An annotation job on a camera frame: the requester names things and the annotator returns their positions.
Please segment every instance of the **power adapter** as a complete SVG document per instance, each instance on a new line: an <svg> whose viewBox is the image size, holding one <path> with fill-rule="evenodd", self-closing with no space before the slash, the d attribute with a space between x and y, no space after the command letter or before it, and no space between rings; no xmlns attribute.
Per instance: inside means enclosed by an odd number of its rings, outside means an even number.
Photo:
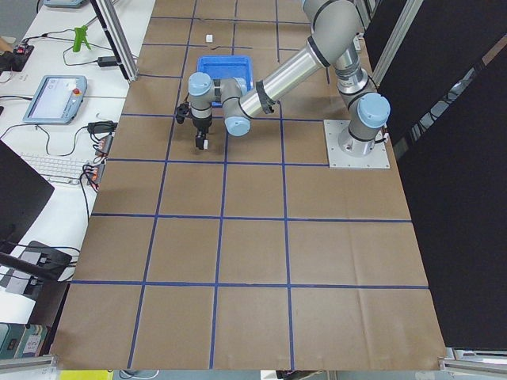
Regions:
<svg viewBox="0 0 507 380"><path fill-rule="evenodd" d="M95 123L88 123L88 133L91 135L100 133L113 133L116 130L118 123L111 120L109 121L96 121Z"/></svg>
<svg viewBox="0 0 507 380"><path fill-rule="evenodd" d="M99 67L111 67L118 66L118 62L116 61L116 57L114 55L109 57L98 57L97 65Z"/></svg>

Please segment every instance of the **black wall panel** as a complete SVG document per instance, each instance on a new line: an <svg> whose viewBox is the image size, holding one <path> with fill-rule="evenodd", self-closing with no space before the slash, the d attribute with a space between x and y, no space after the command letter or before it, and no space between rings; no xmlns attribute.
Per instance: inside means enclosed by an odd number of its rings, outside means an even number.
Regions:
<svg viewBox="0 0 507 380"><path fill-rule="evenodd" d="M368 29L373 65L394 28L387 11L398 12L395 3L384 0ZM506 33L506 0L425 0L379 88L391 103L393 143Z"/></svg>
<svg viewBox="0 0 507 380"><path fill-rule="evenodd" d="M375 16L364 34L372 69L377 66L405 3L406 0L382 0L377 6Z"/></svg>
<svg viewBox="0 0 507 380"><path fill-rule="evenodd" d="M446 345L507 349L507 48L399 162Z"/></svg>

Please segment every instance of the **blue plastic bin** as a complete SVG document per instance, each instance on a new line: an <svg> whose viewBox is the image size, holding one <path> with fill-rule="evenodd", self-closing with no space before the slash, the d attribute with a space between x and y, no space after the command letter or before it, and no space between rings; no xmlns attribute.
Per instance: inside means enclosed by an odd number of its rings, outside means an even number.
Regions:
<svg viewBox="0 0 507 380"><path fill-rule="evenodd" d="M247 91L254 87L252 59L248 55L203 55L197 60L197 71L212 79L243 78Z"/></svg>

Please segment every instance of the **computer monitor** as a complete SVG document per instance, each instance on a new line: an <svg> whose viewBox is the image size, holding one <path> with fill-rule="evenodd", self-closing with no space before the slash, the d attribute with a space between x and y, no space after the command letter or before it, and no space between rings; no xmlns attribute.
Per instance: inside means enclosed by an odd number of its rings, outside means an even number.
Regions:
<svg viewBox="0 0 507 380"><path fill-rule="evenodd" d="M9 286L16 285L20 293L26 294L26 284L31 278L57 280L71 262L71 256L38 241L27 244L21 258L10 255L55 189L1 141L0 173L0 265L17 271L12 278L17 284L9 282ZM28 295L36 296L36 292L31 290Z"/></svg>
<svg viewBox="0 0 507 380"><path fill-rule="evenodd" d="M10 253L35 222L55 190L0 141L0 251Z"/></svg>

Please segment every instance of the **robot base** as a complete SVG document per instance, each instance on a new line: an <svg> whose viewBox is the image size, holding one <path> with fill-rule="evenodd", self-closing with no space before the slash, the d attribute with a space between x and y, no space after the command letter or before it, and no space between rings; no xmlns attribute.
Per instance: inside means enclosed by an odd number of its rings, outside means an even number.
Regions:
<svg viewBox="0 0 507 380"><path fill-rule="evenodd" d="M326 133L327 158L331 169L389 169L384 142L375 144L372 152L362 158L355 158L345 153L338 145L338 136L349 126L349 120L324 120ZM379 132L376 139L382 138Z"/></svg>

